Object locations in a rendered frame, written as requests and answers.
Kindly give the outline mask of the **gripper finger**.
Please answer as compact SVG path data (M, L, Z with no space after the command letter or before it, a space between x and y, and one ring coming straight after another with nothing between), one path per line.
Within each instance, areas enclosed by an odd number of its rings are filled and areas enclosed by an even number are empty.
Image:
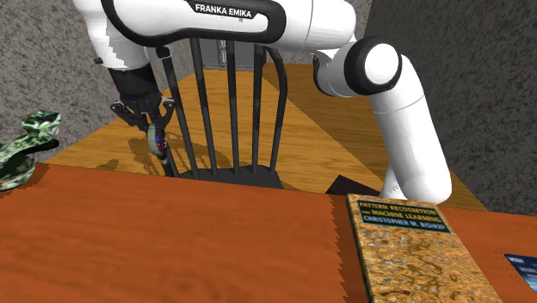
M135 100L117 100L110 105L110 109L116 113L124 122L131 127L137 127L140 131L145 133L147 145L152 154L155 152L151 147L151 140L148 134L150 123L147 120L147 108L146 102Z
M165 113L159 118L158 121L158 149L161 152L161 156L159 156L158 158L162 164L168 164L169 145L165 128L170 123L175 108L175 101L169 98L163 98L162 105L164 107Z

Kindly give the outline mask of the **black spindle-back chair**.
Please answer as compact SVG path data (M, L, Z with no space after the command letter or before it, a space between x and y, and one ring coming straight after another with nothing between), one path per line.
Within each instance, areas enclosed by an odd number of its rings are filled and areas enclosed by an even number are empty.
M190 170L181 173L179 177L212 182L226 182L280 189L282 187L282 183L276 171L276 164L281 142L281 131L284 114L287 105L287 73L283 59L280 53L274 48L268 48L260 45L254 46L251 164L242 166L239 164L235 44L232 41L226 41L224 45L227 63L227 83L231 122L231 168L219 168L217 166L216 150L214 148L213 130L210 120L210 113L207 101L207 90L203 72L200 41L198 39L192 39L190 41L190 46L193 56L194 73L196 85L198 88L203 126L207 141L207 151L210 162L210 167L208 169L200 169L197 166L196 158L194 155L194 147L190 138L188 123L184 114L182 99L176 81L175 70L170 57L170 50L166 46L160 46L156 50L156 54L162 61L162 64L164 66L165 75L167 77L170 87L171 99L169 101L165 101L164 106L167 110L169 110L169 112L176 113L178 124L181 130L183 144L190 164ZM262 69L266 63L267 56L269 56L275 63L275 69L277 71L278 76L279 95L275 117L273 143L271 147L270 164L268 166L264 166L258 163L258 152L261 122Z

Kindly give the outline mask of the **green camouflage cloth object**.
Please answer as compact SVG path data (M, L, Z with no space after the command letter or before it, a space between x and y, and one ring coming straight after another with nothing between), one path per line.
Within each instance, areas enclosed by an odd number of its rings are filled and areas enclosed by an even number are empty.
M20 123L27 133L6 143L0 143L0 192L23 185L34 173L35 160L30 154L59 146L61 114L39 110Z

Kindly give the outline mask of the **red-brown wooden table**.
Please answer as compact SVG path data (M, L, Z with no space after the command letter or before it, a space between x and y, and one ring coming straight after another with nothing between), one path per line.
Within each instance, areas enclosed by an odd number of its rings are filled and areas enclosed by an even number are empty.
M0 193L0 303L367 303L342 196L38 164Z

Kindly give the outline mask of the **orange marbled book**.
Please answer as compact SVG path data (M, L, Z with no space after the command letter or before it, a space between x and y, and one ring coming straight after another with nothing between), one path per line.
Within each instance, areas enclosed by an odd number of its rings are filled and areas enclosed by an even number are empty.
M368 303L503 303L433 203L347 195Z

